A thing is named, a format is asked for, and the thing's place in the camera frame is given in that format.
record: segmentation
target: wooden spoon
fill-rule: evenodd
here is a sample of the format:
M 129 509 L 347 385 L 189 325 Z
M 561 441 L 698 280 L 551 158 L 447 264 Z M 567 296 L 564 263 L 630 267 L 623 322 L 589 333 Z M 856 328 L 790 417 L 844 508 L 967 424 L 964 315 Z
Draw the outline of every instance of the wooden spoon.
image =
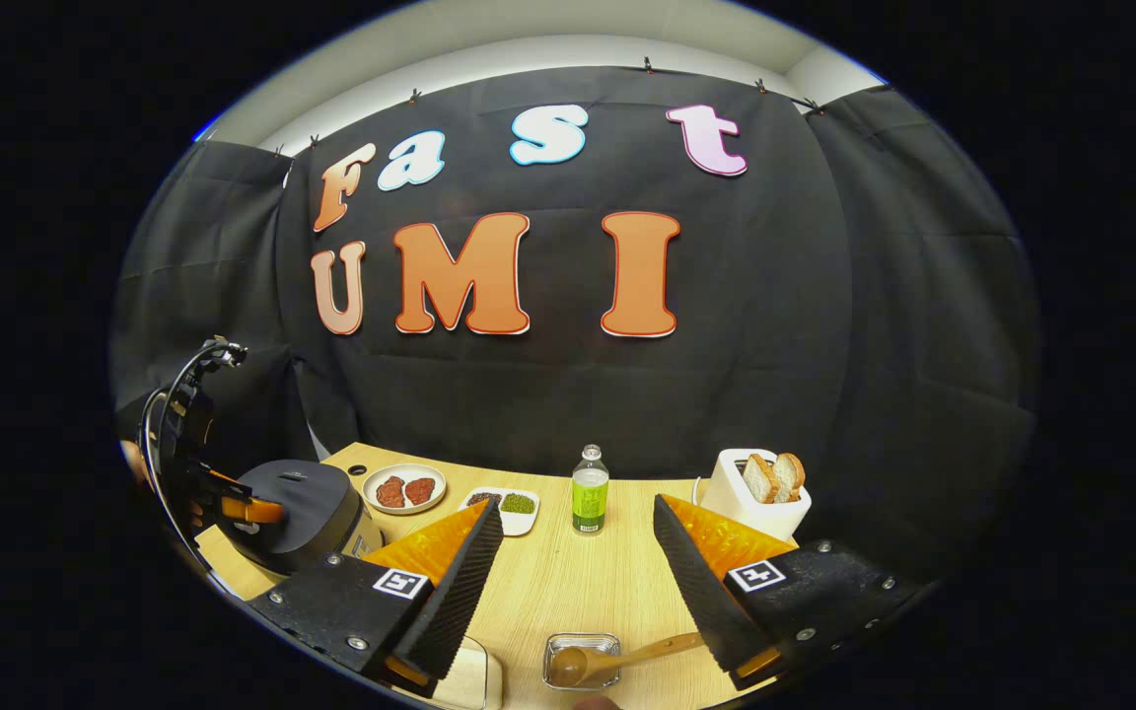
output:
M 596 648 L 562 648 L 550 658 L 550 683 L 559 687 L 578 687 L 596 678 L 609 678 L 621 666 L 650 661 L 703 644 L 704 638 L 695 632 L 663 638 L 626 655 L 612 655 Z

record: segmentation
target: white plate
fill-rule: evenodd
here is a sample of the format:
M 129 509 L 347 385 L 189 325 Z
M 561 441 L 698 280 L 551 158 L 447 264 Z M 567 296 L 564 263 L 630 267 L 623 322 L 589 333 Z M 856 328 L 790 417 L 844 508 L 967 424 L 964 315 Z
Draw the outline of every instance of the white plate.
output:
M 518 534 L 526 534 L 528 531 L 533 529 L 533 520 L 537 520 L 537 511 L 542 509 L 542 500 L 537 498 L 536 493 L 532 490 L 515 490 L 515 488 L 491 488 L 490 486 L 483 486 L 481 488 L 473 488 L 467 492 L 463 496 L 461 503 L 459 503 L 459 509 L 467 508 L 467 501 L 470 496 L 477 493 L 496 493 L 506 498 L 508 493 L 519 493 L 520 495 L 533 499 L 533 511 L 532 512 L 507 512 L 502 511 L 501 502 L 499 502 L 499 513 L 502 517 L 502 534 L 506 536 L 515 536 Z
M 389 508 L 387 504 L 379 504 L 379 500 L 375 496 L 375 490 L 384 485 L 384 482 L 389 481 L 391 476 L 398 476 L 407 484 L 418 479 L 433 479 L 437 482 L 437 486 L 432 490 L 432 498 L 424 500 L 423 503 L 407 504 L 404 508 Z M 406 485 L 402 485 L 401 494 L 406 495 Z M 392 516 L 409 516 L 410 512 L 427 511 L 433 504 L 441 503 L 441 499 L 444 496 L 445 476 L 442 476 L 436 468 L 425 467 L 423 463 L 398 463 L 395 467 L 379 468 L 378 471 L 366 476 L 366 481 L 362 482 L 362 498 L 366 499 L 366 504 L 375 508 L 376 511 L 389 512 Z

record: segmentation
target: bread slice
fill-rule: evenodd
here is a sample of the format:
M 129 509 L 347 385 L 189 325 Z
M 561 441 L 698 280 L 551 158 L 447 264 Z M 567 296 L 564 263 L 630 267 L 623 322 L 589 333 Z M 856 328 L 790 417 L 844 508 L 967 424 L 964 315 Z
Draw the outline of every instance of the bread slice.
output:
M 752 493 L 752 498 L 757 499 L 758 503 L 774 503 L 776 496 L 779 495 L 782 482 L 779 476 L 775 475 L 774 467 L 770 467 L 769 461 L 753 453 L 749 456 L 747 463 L 744 465 L 744 484 L 747 485 L 747 491 Z
M 777 461 L 774 462 L 774 475 L 779 479 L 775 502 L 794 503 L 796 500 L 801 500 L 801 486 L 803 486 L 801 459 L 797 459 L 794 453 L 780 453 Z

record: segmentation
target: wooden table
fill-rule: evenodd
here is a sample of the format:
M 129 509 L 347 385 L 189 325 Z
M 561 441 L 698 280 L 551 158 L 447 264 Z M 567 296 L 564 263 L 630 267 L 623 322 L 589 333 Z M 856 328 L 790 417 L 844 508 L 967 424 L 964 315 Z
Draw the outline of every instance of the wooden table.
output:
M 621 651 L 628 652 L 695 630 L 651 528 L 654 495 L 691 500 L 694 481 L 612 481 L 603 529 L 585 536 L 569 525 L 571 479 L 567 475 L 461 467 L 366 444 L 351 444 L 324 462 L 341 470 L 365 465 L 369 473 L 352 479 L 359 490 L 367 475 L 393 463 L 425 463 L 445 476 L 444 499 L 427 511 L 389 516 L 369 508 L 387 542 L 456 512 L 476 486 L 532 490 L 540 496 L 542 508 L 533 529 L 502 541 L 467 629 L 469 637 L 504 666 L 502 707 L 571 709 L 574 702 L 586 698 L 582 692 L 551 691 L 542 683 L 542 651 L 551 634 L 611 633 L 621 640 Z M 204 531 L 198 540 L 208 563 L 240 598 L 262 594 L 284 579 L 235 552 L 216 528 Z M 770 683 L 772 679 L 749 692 Z M 604 693 L 626 709 L 666 710 L 699 709 L 744 695 L 713 663 L 707 646 L 624 669 L 621 682 Z

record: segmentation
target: white letter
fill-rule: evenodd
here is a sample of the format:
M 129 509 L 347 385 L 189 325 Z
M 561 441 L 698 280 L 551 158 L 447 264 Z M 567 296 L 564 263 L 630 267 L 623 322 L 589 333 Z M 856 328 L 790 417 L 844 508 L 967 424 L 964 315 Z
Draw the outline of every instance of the white letter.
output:
M 402 140 L 389 153 L 389 162 L 379 174 L 376 184 L 385 192 L 396 190 L 402 184 L 424 184 L 437 176 L 445 167 L 441 161 L 441 149 L 445 145 L 445 134 L 441 131 L 424 131 Z
M 590 116 L 576 105 L 529 108 L 511 122 L 511 133 L 520 139 L 511 144 L 511 159 L 531 162 L 563 162 L 586 147 L 580 127 Z

